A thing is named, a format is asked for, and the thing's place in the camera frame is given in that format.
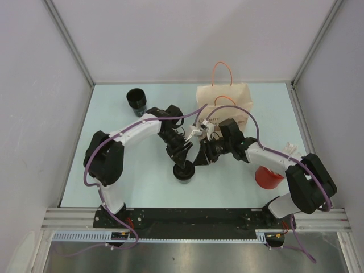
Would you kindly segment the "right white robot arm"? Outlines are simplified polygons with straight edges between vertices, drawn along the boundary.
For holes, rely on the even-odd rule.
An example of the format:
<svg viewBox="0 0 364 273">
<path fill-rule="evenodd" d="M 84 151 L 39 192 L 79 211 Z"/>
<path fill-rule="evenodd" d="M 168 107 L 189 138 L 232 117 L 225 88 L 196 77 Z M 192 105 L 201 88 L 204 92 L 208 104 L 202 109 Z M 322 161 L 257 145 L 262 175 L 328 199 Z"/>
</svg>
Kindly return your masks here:
<svg viewBox="0 0 364 273">
<path fill-rule="evenodd" d="M 218 139 L 212 136 L 214 128 L 209 121 L 202 122 L 200 131 L 205 137 L 200 140 L 195 166 L 207 166 L 216 162 L 220 155 L 232 154 L 236 160 L 265 167 L 287 180 L 289 193 L 271 200 L 266 205 L 268 210 L 262 214 L 262 221 L 268 228 L 276 228 L 290 214 L 312 214 L 331 207 L 328 202 L 337 193 L 337 187 L 316 154 L 299 157 L 261 147 L 256 138 L 245 137 L 231 118 L 220 122 Z"/>
</svg>

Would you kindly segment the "dark translucent coffee cup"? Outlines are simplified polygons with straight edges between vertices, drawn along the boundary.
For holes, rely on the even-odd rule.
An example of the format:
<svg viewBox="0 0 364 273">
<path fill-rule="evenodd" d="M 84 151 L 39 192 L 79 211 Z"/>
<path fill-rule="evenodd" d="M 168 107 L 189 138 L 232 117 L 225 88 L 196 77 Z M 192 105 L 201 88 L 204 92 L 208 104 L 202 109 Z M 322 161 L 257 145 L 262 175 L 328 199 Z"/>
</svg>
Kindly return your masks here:
<svg viewBox="0 0 364 273">
<path fill-rule="evenodd" d="M 188 177 L 188 178 L 182 178 L 182 177 L 178 178 L 177 177 L 176 179 L 180 184 L 188 184 L 192 181 L 192 177 Z"/>
</svg>

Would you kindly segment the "paper takeout bag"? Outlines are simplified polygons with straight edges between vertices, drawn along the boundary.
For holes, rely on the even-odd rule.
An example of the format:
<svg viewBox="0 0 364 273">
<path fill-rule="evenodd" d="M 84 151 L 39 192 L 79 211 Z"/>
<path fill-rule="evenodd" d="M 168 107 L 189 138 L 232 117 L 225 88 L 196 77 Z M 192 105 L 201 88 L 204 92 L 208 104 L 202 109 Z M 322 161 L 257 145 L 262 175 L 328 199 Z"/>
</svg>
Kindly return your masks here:
<svg viewBox="0 0 364 273">
<path fill-rule="evenodd" d="M 243 131 L 249 118 L 248 112 L 253 108 L 249 86 L 246 83 L 235 84 L 232 79 L 228 84 L 216 84 L 214 73 L 220 64 L 225 63 L 219 61 L 214 65 L 211 83 L 197 87 L 197 106 L 204 109 L 195 118 L 195 125 L 200 126 L 204 120 L 208 120 L 218 129 L 220 122 L 232 118 Z"/>
</svg>

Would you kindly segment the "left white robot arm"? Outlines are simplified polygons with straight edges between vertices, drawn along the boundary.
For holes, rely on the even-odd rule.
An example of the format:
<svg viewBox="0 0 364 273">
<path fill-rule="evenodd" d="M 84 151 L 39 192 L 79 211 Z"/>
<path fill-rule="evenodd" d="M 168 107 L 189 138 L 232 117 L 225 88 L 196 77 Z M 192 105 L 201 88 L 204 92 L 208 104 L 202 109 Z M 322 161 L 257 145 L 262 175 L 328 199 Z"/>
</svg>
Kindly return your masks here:
<svg viewBox="0 0 364 273">
<path fill-rule="evenodd" d="M 123 172 L 124 155 L 127 149 L 136 146 L 152 135 L 158 135 L 166 144 L 166 152 L 174 162 L 173 175 L 181 182 L 187 182 L 195 174 L 195 167 L 187 160 L 192 143 L 176 129 L 184 123 L 181 110 L 170 105 L 162 110 L 153 107 L 135 123 L 113 133 L 97 131 L 85 153 L 83 165 L 84 184 L 96 186 L 102 206 L 108 210 L 106 221 L 117 228 L 126 220 L 123 211 L 125 202 L 117 195 L 117 181 Z"/>
</svg>

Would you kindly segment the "black coffee cup lid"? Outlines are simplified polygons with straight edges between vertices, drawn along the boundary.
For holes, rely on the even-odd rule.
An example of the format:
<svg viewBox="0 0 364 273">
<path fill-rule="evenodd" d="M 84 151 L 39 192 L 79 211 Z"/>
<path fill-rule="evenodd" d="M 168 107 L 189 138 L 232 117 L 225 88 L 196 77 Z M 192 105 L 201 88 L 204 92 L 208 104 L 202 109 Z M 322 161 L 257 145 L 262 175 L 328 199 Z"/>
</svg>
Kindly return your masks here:
<svg viewBox="0 0 364 273">
<path fill-rule="evenodd" d="M 188 178 L 193 177 L 195 174 L 195 166 L 189 160 L 186 161 L 186 165 L 184 169 L 179 168 L 176 164 L 173 166 L 173 175 L 175 178 Z"/>
</svg>

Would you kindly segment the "tall black tumbler cup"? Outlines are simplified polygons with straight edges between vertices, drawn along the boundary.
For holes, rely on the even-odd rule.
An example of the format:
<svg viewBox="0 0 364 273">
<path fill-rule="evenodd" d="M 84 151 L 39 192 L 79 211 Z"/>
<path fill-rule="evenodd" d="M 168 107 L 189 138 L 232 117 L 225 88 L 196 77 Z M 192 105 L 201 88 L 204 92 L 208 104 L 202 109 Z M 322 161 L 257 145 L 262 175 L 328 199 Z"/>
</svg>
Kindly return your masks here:
<svg viewBox="0 0 364 273">
<path fill-rule="evenodd" d="M 134 88 L 126 94 L 129 106 L 137 117 L 141 117 L 147 111 L 147 99 L 144 90 Z"/>
</svg>

